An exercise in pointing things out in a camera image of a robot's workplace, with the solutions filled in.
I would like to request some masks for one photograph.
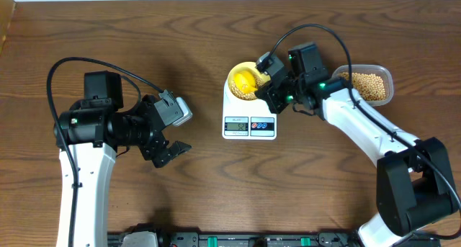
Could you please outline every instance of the white digital scale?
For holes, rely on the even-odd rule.
[[[228,79],[242,69],[259,73],[255,67],[255,63],[240,63],[230,71]],[[262,99],[239,99],[229,89],[226,80],[223,100],[223,137],[240,140],[274,140],[276,136],[277,116],[269,111],[267,103]]]

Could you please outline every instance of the wood grain surface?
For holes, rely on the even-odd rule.
[[[61,166],[45,80],[68,56],[126,68],[184,97],[194,113],[191,122],[166,129],[169,140],[193,146],[168,166],[155,169],[137,148],[117,159],[110,231],[153,222],[204,232],[303,232],[367,222],[377,212],[375,167],[335,127],[286,110],[275,141],[221,137],[229,70],[308,22],[336,30],[354,63],[392,73],[395,96],[377,110],[420,138],[444,142],[461,189],[461,0],[20,3],[0,56],[0,245],[55,245]],[[346,64],[337,42],[319,30],[295,33],[279,56],[308,41],[318,43],[331,72]],[[83,73],[104,69],[59,68],[57,110],[83,97]],[[129,107],[136,93],[123,86]],[[429,229],[453,233],[459,224],[452,215]]]

